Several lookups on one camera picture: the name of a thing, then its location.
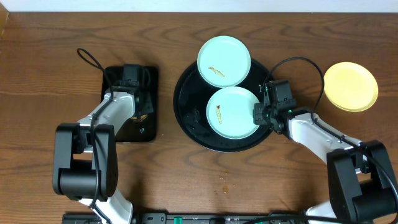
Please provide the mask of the green yellow sponge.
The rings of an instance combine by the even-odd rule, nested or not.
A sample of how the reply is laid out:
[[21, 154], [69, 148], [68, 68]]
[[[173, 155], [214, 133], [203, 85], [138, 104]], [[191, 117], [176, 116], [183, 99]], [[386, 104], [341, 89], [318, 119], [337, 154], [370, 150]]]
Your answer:
[[136, 116], [136, 117], [132, 117], [131, 119], [134, 122], [143, 122], [145, 119], [147, 118], [147, 115], [140, 115], [140, 116]]

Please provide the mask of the yellow plate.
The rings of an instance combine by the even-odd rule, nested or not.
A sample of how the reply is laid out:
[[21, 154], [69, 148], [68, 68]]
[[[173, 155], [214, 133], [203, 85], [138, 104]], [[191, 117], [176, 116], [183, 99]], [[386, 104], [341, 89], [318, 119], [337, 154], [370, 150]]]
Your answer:
[[378, 97], [375, 77], [365, 67], [353, 62], [332, 65], [324, 75], [324, 92], [341, 110], [360, 112], [369, 109]]

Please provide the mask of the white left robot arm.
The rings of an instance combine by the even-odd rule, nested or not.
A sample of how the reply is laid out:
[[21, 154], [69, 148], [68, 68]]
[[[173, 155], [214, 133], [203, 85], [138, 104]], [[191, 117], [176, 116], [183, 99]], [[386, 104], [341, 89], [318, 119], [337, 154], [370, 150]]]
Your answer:
[[82, 223], [132, 223], [134, 206], [118, 189], [119, 142], [151, 142], [157, 131], [158, 81], [117, 80], [102, 102], [55, 132], [53, 190], [94, 211]]

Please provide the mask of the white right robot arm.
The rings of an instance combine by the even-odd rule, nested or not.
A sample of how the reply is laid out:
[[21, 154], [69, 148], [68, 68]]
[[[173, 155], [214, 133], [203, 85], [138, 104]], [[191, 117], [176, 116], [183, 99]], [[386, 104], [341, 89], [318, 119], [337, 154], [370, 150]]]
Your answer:
[[327, 165], [326, 207], [340, 220], [370, 222], [397, 213], [397, 181], [382, 142], [351, 138], [294, 101], [256, 103], [254, 123], [302, 144]]

